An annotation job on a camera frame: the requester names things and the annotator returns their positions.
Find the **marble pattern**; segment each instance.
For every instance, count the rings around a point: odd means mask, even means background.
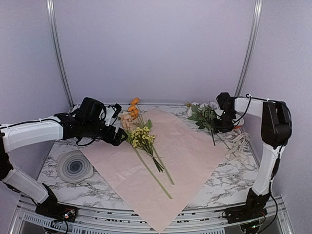
[[[194,121],[187,119],[187,108],[185,106],[140,106],[143,112],[155,107],[173,113],[195,131],[210,134],[205,129],[199,130]],[[217,134],[214,138],[217,144],[222,144],[227,149],[231,149],[234,146],[231,140],[239,134],[240,131],[236,130],[226,134]],[[81,144],[88,141],[88,139],[83,139]],[[61,202],[87,207],[131,210],[97,171],[94,172],[92,177],[76,184],[67,183],[60,179],[57,174],[58,157],[63,153],[81,148],[76,145],[74,139],[56,141],[42,168],[38,181],[47,184]],[[245,145],[243,151],[244,155],[247,156],[247,160],[236,157],[234,160],[229,161],[224,158],[224,161],[219,164],[185,209],[210,208],[244,202],[249,188],[254,183],[258,167],[247,145]]]

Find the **tape roll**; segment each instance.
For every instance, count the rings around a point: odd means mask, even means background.
[[[74,150],[59,157],[58,175],[68,183],[78,183],[93,175],[93,167],[80,150]]]

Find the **pink wrapping sheet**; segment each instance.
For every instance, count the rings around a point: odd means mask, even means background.
[[[158,172],[150,156],[139,152],[173,199],[165,195],[129,143],[114,147],[101,141],[82,152],[113,190],[161,233],[200,190],[227,150],[214,146],[211,136],[195,132],[173,114],[155,108],[143,117],[153,123],[154,146],[175,185]]]

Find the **white wall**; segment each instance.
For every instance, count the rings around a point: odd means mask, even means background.
[[[52,47],[45,1],[0,1],[0,123],[68,111]],[[32,177],[39,174],[52,142],[9,153]],[[0,183],[0,233],[6,234],[19,195]]]
[[[273,184],[282,194],[294,233],[312,233],[312,2],[265,0],[258,39],[243,94],[284,100],[293,134]],[[257,156],[260,120],[246,117]]]
[[[254,0],[55,1],[75,103],[186,103],[234,94]]]

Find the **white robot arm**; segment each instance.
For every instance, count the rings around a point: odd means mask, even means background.
[[[77,143],[82,137],[90,137],[118,146],[127,138],[123,129],[115,132],[116,128],[111,124],[120,111],[118,104],[106,108],[103,103],[86,97],[80,108],[70,114],[60,113],[45,119],[1,125],[0,180],[9,188],[30,196],[38,204],[36,212],[42,215],[57,218],[66,210],[74,214],[75,208],[57,204],[56,197],[46,185],[10,163],[7,153],[26,145],[73,137],[78,139]]]
[[[284,102],[246,97],[231,97],[221,93],[217,97],[223,113],[214,120],[215,132],[231,131],[235,124],[236,112],[261,117],[261,137],[263,143],[262,160],[257,178],[250,188],[246,205],[226,209],[225,217],[229,223],[245,221],[267,214],[265,205],[271,196],[271,184],[277,173],[281,155],[292,134],[292,120],[288,107]]]

